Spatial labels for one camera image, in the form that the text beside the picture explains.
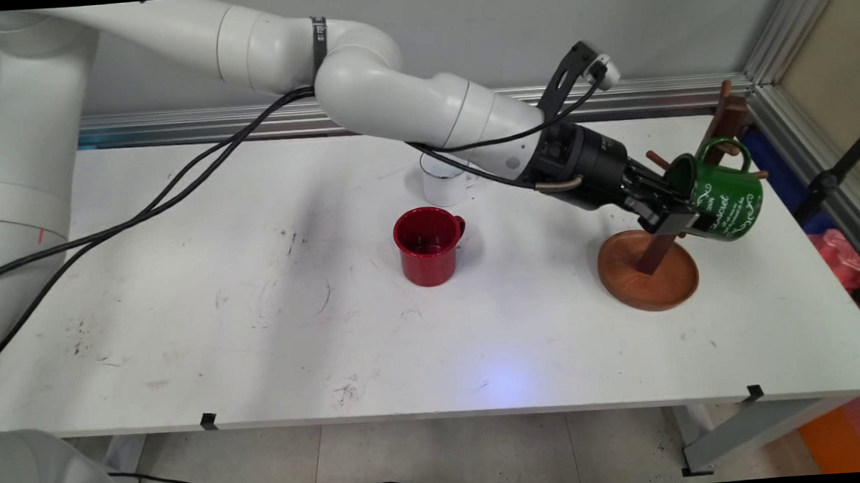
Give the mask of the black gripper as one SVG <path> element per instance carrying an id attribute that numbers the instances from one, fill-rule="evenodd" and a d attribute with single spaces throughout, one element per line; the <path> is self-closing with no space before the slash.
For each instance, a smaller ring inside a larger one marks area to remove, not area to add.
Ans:
<path id="1" fill-rule="evenodd" d="M 636 160 L 625 146 L 584 126 L 558 122 L 540 134 L 530 159 L 531 182 L 577 187 L 547 191 L 556 199 L 594 211 L 606 204 L 634 212 L 642 229 L 654 236 L 677 236 L 698 219 L 698 209 L 677 196 L 669 183 Z M 625 175 L 625 192 L 622 179 Z"/>

